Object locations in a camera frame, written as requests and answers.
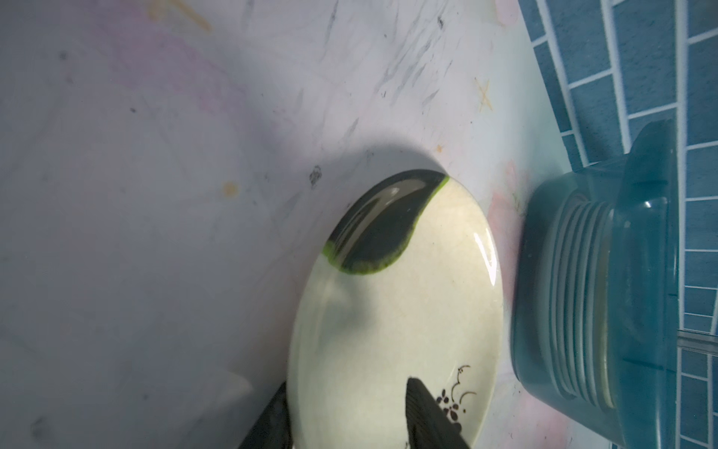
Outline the teal translucent plastic bin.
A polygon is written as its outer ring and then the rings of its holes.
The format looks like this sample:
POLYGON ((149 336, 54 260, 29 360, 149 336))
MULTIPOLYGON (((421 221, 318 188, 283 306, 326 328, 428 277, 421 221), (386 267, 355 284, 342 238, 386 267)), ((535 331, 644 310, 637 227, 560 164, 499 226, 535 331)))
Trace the teal translucent plastic bin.
POLYGON ((531 196, 512 366, 535 398, 623 448, 675 443, 679 325, 676 125, 531 196))

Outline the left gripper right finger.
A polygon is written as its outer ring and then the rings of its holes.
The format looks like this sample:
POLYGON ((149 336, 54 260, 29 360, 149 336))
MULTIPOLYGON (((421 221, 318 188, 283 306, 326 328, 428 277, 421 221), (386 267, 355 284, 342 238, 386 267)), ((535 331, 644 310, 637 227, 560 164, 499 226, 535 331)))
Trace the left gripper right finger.
POLYGON ((411 449, 469 449, 460 432, 418 378, 407 381, 405 418, 411 449))

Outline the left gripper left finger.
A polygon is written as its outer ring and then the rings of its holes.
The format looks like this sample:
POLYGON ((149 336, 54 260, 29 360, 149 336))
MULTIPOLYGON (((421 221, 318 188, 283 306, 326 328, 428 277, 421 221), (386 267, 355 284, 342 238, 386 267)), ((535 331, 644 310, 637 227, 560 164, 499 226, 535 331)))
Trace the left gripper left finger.
POLYGON ((239 449, 292 449, 293 447, 286 383, 283 383, 255 421, 239 445, 239 449))

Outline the cream plate with black patch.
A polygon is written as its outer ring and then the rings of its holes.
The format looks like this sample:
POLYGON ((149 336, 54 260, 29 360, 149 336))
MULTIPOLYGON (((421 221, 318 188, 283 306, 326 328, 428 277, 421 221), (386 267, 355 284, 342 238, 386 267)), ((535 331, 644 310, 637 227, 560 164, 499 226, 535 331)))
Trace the cream plate with black patch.
POLYGON ((299 301, 286 381, 295 447, 417 447, 411 378, 474 445, 503 312, 497 247, 471 193, 429 169, 376 184, 332 231, 299 301))

